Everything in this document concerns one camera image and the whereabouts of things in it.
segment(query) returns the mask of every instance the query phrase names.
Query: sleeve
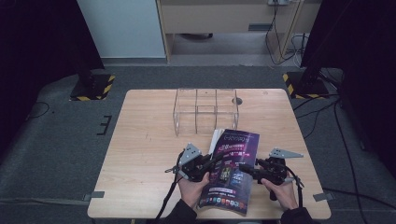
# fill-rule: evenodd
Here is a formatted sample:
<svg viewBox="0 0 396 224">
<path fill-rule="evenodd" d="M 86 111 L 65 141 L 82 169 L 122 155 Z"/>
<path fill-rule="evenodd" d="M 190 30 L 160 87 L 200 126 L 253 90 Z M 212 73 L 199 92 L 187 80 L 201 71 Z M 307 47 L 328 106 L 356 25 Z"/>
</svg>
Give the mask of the sleeve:
<svg viewBox="0 0 396 224">
<path fill-rule="evenodd" d="M 186 224 L 194 223 L 197 214 L 183 200 L 179 200 L 172 212 L 161 222 L 161 224 Z"/>
<path fill-rule="evenodd" d="M 306 208 L 295 208 L 292 210 L 286 210 L 280 219 L 282 224 L 313 224 L 312 217 L 309 215 Z"/>
</svg>

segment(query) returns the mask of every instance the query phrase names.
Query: wall outlet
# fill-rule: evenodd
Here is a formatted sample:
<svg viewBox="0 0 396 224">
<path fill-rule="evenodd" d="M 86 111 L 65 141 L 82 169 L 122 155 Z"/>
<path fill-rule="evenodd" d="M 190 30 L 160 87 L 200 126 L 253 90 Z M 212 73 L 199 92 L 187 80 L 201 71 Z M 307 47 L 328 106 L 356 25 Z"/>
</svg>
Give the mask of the wall outlet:
<svg viewBox="0 0 396 224">
<path fill-rule="evenodd" d="M 278 6 L 286 6 L 290 3 L 290 0 L 268 0 L 268 5 L 274 6 L 276 2 Z"/>
</svg>

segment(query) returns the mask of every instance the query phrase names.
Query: black curtain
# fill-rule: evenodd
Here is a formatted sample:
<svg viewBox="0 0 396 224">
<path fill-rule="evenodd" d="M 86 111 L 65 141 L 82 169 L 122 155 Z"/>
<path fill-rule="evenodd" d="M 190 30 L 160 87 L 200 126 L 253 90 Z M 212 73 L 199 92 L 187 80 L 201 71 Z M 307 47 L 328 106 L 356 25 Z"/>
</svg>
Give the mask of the black curtain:
<svg viewBox="0 0 396 224">
<path fill-rule="evenodd" d="M 364 149 L 396 177 L 395 12 L 393 0 L 323 0 L 302 66 L 344 71 L 344 109 Z"/>
<path fill-rule="evenodd" d="M 75 55 L 68 44 L 77 49 Z M 0 0 L 0 156 L 39 91 L 77 73 L 74 58 L 87 69 L 104 68 L 76 0 Z"/>
</svg>

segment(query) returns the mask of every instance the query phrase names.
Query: hand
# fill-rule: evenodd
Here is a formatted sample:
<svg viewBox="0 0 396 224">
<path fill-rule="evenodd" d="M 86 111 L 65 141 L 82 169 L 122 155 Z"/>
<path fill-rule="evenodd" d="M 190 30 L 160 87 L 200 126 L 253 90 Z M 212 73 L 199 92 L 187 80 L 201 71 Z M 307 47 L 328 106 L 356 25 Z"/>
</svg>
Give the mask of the hand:
<svg viewBox="0 0 396 224">
<path fill-rule="evenodd" d="M 267 187 L 268 190 L 272 190 L 280 203 L 280 206 L 284 210 L 298 208 L 296 197 L 294 196 L 293 183 L 283 183 L 281 185 L 275 185 L 267 179 L 262 179 L 262 184 Z"/>
<path fill-rule="evenodd" d="M 206 172 L 201 182 L 191 182 L 185 178 L 178 181 L 181 200 L 183 200 L 190 208 L 194 208 L 201 196 L 202 189 L 209 183 L 209 172 Z"/>
</svg>

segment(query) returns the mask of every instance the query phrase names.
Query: purple cover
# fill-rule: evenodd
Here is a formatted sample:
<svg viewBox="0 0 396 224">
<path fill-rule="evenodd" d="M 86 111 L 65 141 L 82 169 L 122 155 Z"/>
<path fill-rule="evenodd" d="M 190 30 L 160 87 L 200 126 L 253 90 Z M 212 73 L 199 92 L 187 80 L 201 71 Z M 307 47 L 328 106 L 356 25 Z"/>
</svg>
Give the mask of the purple cover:
<svg viewBox="0 0 396 224">
<path fill-rule="evenodd" d="M 214 155 L 224 152 L 204 187 L 199 207 L 216 206 L 242 215 L 248 212 L 252 177 L 239 171 L 239 163 L 254 166 L 260 135 L 226 129 L 216 143 Z"/>
</svg>

